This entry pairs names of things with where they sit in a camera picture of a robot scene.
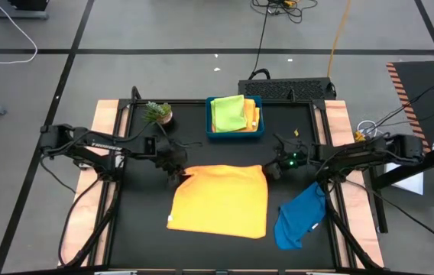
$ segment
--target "yellow cable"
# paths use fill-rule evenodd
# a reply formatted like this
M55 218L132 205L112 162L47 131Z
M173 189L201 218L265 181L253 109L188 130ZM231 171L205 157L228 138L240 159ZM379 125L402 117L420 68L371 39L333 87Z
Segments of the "yellow cable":
M350 6L351 6L351 0L348 0L348 2L346 3L345 13L342 15L341 24L338 27L338 31L336 32L336 37L334 38L334 43L332 44L331 55L329 56L329 64L327 66L327 77L331 76L331 66L332 66L332 60L334 59L334 50L336 49L336 44L338 43L339 35L341 35L342 29L345 27Z

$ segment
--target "gray floor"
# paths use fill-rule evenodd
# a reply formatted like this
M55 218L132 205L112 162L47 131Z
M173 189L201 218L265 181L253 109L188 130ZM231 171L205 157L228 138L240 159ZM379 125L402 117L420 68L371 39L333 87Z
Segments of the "gray floor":
M69 49L87 0L51 0L48 21L20 21L39 48ZM319 0L304 11L303 23L268 18L263 47L328 49L346 0ZM424 0L434 24L434 0ZM245 0L96 0L81 40L85 49L256 48L263 17ZM30 48L7 21L0 21L0 48ZM338 43L341 49L432 50L414 0L353 0ZM234 95L247 79L254 54L77 55L54 123L89 127L99 99L127 98L136 85L146 99L203 99ZM0 60L28 56L1 54ZM259 67L273 78L324 76L327 55L267 54ZM399 107L386 62L434 60L434 56L338 55L332 81L348 105L351 126L378 120ZM66 55L43 54L32 63L0 66L0 242L31 161ZM392 119L404 121L398 115ZM387 128L411 133L407 125ZM68 159L47 162L75 186L79 171ZM53 268L60 230L73 195L38 170L5 263L4 272ZM403 205L434 227L434 208ZM387 207L390 233L379 235L385 264L393 270L434 273L434 237Z

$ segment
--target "blue cloth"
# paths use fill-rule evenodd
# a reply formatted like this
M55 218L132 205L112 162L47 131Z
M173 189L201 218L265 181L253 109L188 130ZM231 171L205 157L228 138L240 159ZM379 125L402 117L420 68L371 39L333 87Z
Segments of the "blue cloth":
M274 234L280 249L300 249L300 239L326 215L326 195L317 182L280 207Z

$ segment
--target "green cloth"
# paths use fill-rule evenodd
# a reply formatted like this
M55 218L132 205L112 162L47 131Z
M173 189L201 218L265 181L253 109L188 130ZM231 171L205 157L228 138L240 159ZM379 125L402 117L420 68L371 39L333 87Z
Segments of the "green cloth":
M246 128L245 97L243 95L214 99L212 107L212 124L216 133L236 131Z

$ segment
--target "orange warning stripe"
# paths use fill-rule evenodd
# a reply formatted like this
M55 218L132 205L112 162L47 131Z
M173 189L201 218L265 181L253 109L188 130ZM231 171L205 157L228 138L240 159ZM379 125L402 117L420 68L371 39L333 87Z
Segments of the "orange warning stripe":
M417 121L416 113L414 113L414 109L409 103L409 97L407 96L406 91L403 89L402 81L399 78L399 74L395 69L395 66L392 63L387 63L387 70L390 78L392 79L392 83L395 87L395 91L399 96L400 103L404 106L404 113L409 120L410 127L413 129L414 135L419 137L423 142L423 150L425 153L429 153L431 148L429 148L428 141L426 140L426 136L424 136L423 130Z

